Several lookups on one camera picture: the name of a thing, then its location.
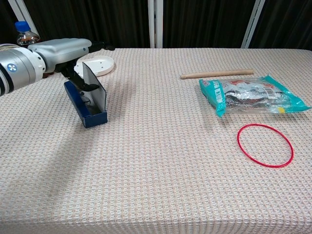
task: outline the white round object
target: white round object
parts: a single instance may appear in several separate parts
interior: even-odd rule
[[[114,60],[109,56],[95,56],[94,58],[80,60],[75,71],[83,78],[82,63],[85,63],[97,77],[103,76],[114,68]]]

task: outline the snack bag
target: snack bag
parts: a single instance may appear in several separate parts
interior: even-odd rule
[[[294,113],[310,109],[285,86],[270,76],[247,79],[199,80],[202,93],[216,108],[226,112]]]

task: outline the bottle cap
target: bottle cap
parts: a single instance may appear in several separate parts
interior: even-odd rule
[[[21,33],[30,31],[30,27],[29,27],[29,25],[28,25],[28,23],[26,21],[18,21],[18,22],[16,22],[15,23],[15,27]]]

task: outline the red rubber band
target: red rubber band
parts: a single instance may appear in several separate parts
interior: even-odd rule
[[[242,147],[242,145],[240,144],[240,141],[239,141],[239,136],[241,134],[241,132],[245,129],[245,128],[248,128],[248,127],[251,127],[251,126],[259,126],[259,127],[265,127],[265,128],[268,128],[268,129],[271,129],[273,131],[275,131],[276,133],[280,134],[285,140],[286,142],[289,144],[290,148],[291,148],[291,152],[292,152],[292,155],[291,155],[291,158],[285,162],[284,164],[281,164],[281,165],[270,165],[270,164],[265,164],[263,162],[260,162],[256,159],[254,159],[253,157],[251,157]],[[251,123],[251,124],[247,124],[245,125],[244,127],[242,127],[239,131],[238,131],[238,134],[237,134],[237,143],[240,147],[240,149],[243,151],[243,153],[248,157],[250,158],[252,161],[262,165],[262,166],[265,166],[265,167],[271,167],[271,168],[281,168],[281,167],[285,167],[287,166],[288,164],[290,164],[293,160],[293,146],[292,144],[290,143],[290,141],[287,139],[287,137],[284,136],[284,134],[282,134],[280,131],[276,130],[275,128],[273,127],[270,127],[268,125],[264,125],[264,124],[260,124],[260,123]]]

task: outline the textured tablecloth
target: textured tablecloth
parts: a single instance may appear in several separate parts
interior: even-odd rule
[[[219,119],[198,79],[179,79],[253,68],[312,105],[311,51],[116,49],[86,58],[95,55],[115,60],[99,78],[104,125],[82,126],[60,74],[0,98],[0,233],[312,233],[312,111]],[[244,156],[236,134],[253,122],[289,138],[289,166]],[[241,139],[266,163],[290,157],[272,131],[254,127]]]

